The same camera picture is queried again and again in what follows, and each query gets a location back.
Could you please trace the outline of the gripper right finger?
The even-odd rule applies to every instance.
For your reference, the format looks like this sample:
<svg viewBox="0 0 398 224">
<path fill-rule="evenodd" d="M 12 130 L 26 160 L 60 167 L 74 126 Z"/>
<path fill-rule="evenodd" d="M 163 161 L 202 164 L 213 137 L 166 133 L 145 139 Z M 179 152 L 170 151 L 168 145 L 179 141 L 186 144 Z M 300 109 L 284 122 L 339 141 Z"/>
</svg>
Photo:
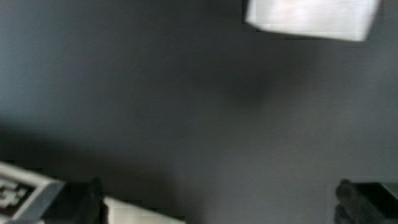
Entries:
<svg viewBox="0 0 398 224">
<path fill-rule="evenodd" d="M 335 199 L 333 224 L 398 224 L 398 183 L 342 179 Z"/>
</svg>

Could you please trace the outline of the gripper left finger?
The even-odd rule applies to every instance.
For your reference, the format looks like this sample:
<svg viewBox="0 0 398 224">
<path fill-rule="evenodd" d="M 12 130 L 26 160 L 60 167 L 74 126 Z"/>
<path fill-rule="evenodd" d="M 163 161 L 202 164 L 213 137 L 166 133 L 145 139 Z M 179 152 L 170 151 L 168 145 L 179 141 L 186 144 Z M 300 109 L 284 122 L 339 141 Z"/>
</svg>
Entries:
<svg viewBox="0 0 398 224">
<path fill-rule="evenodd" d="M 49 224 L 108 224 L 102 185 L 97 178 L 69 182 L 49 206 Z"/>
</svg>

